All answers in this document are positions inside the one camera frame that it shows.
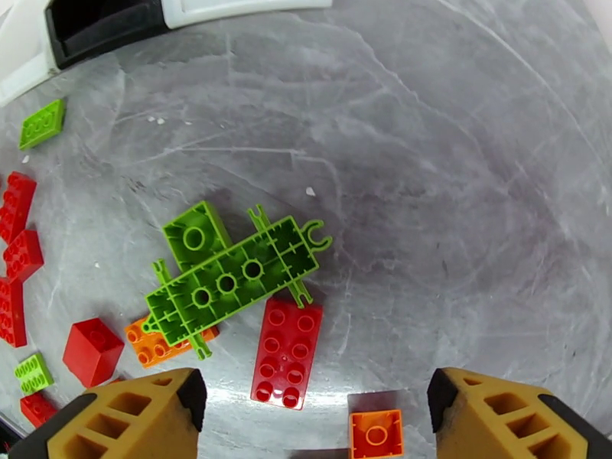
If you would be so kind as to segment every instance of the green lego brick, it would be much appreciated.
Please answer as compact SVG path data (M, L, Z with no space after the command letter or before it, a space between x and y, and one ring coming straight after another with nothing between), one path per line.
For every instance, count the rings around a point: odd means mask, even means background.
M163 231L181 272L232 245L219 214L206 201L182 213Z
M19 379L21 391L26 396L41 391L54 383L47 364L40 353L28 357L20 363L15 369L15 376Z
M56 100L25 119L19 148L24 151L61 133L64 114L63 100Z
M200 359L207 355L200 333L277 291L293 286L299 307L312 303L301 279L319 269L314 252L331 246L311 234L324 223L301 229L293 216L269 223L263 210L249 211L258 232L169 280L163 261L154 264L161 287L145 297L151 314L144 332L160 331L169 345L189 340Z

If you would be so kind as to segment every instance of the gray marble surface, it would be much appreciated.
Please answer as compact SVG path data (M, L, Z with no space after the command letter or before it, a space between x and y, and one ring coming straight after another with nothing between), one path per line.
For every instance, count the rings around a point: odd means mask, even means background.
M62 136L24 154L24 117L67 97ZM580 0L336 0L198 25L85 63L0 109L0 172L34 176L45 267L29 346L64 404L70 325L147 311L160 225L202 199L234 239L246 209L325 220L307 281L324 304L302 412L249 400L263 306L156 370L210 389L201 458L346 457L347 396L398 390L407 455L435 457L435 367L544 385L612 430L612 60ZM312 188L315 196L307 195ZM140 376L126 348L118 374Z

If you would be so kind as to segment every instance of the orange lego brick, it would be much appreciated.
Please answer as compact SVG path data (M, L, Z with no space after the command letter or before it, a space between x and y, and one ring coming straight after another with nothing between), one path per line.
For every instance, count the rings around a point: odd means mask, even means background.
M402 411L394 409L350 415L350 459L403 455Z
M144 368L155 366L191 349L189 341L183 341L170 347L161 333L144 333L141 325L146 320L147 317L141 318L125 328L125 335L138 355L138 361ZM211 327L202 332L205 341L211 341L217 336L219 336L217 327Z

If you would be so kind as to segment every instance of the red lego brick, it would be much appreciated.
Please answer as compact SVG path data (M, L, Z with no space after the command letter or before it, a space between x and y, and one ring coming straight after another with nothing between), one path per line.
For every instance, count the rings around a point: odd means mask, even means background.
M8 176L8 186L2 196L4 204L0 208L0 238L5 243L11 244L25 229L35 190L36 181L24 174L13 171Z
M38 233L32 229L24 229L5 249L2 257L6 263L8 279L25 282L44 265Z
M41 392L21 398L19 404L21 412L35 428L43 425L57 412L57 409L47 401Z
M293 302L270 298L251 386L251 399L288 409L304 407L323 308L299 309Z
M350 415L350 459L403 456L402 411Z
M28 344L25 333L24 289L20 281L0 278L0 337L13 347Z
M99 318L93 318L72 326L63 363L83 386L91 388L112 376L123 346L123 341Z

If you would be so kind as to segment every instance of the green connector piece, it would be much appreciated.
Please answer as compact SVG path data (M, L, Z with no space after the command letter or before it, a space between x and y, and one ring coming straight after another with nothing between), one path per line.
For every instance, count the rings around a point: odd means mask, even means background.
M15 369L15 376L19 379L21 391L26 396L41 391L54 383L47 364L40 353L28 357L20 363Z
M252 218L264 219L253 220L258 233L162 282L145 297L151 314L142 325L144 332L160 331L171 346L189 340L204 359L207 348L200 333L251 304L287 287L300 307L312 303L301 280L319 269L314 253L331 246L329 236L320 242L312 239L324 223L312 220L300 229L294 217L287 216L266 226L267 217L260 206L258 210L249 211ZM164 277L163 269L158 276Z
M21 129L19 148L22 151L31 149L61 133L64 112L63 100L60 99L27 117Z
M206 201L182 213L163 230L181 272L232 245L219 214Z

